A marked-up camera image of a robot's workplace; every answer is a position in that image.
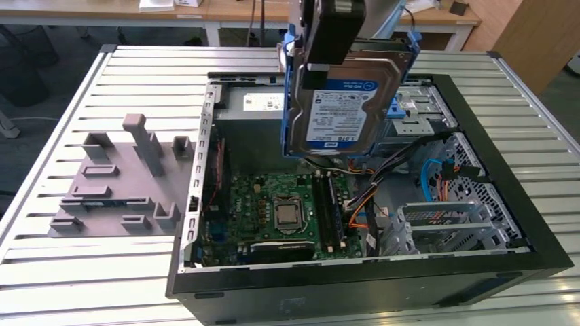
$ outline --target metal table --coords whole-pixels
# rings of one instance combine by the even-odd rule
[[[101,53],[0,223],[0,325],[199,325],[166,299],[171,236],[46,236],[86,156],[91,131],[130,141],[123,117],[143,113],[161,141],[197,140],[210,71],[277,71],[275,49],[119,46]],[[338,316],[282,324],[578,325],[580,147],[501,59],[425,51],[415,73],[446,73],[505,154],[577,264],[474,306]]]

